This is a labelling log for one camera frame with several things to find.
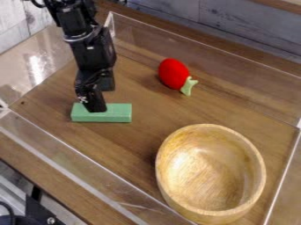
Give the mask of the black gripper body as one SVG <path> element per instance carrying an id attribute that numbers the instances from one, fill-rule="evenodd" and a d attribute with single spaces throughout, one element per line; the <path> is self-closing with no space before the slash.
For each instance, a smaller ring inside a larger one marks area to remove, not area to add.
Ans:
<path id="1" fill-rule="evenodd" d="M 68 44 L 77 65 L 75 87 L 99 83 L 99 74 L 116 62 L 115 47 L 107 27 L 85 25 L 68 32 Z"/>

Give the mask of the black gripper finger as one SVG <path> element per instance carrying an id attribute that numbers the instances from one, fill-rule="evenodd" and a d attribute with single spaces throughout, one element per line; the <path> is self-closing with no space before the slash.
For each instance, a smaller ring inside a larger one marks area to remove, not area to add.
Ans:
<path id="1" fill-rule="evenodd" d="M 104 113 L 107 111 L 101 90 L 97 84 L 77 86 L 75 88 L 75 93 L 89 113 Z"/>
<path id="2" fill-rule="evenodd" d="M 99 74 L 99 86 L 101 91 L 115 90 L 113 73 L 111 70 L 105 70 Z"/>

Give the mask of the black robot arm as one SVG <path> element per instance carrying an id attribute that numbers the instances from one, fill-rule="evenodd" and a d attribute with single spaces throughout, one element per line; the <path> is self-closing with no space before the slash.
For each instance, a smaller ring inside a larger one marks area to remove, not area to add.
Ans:
<path id="1" fill-rule="evenodd" d="M 101 93 L 115 89 L 115 47 L 107 26 L 100 25 L 93 0 L 44 0 L 77 65 L 75 94 L 89 113 L 107 111 Z"/>

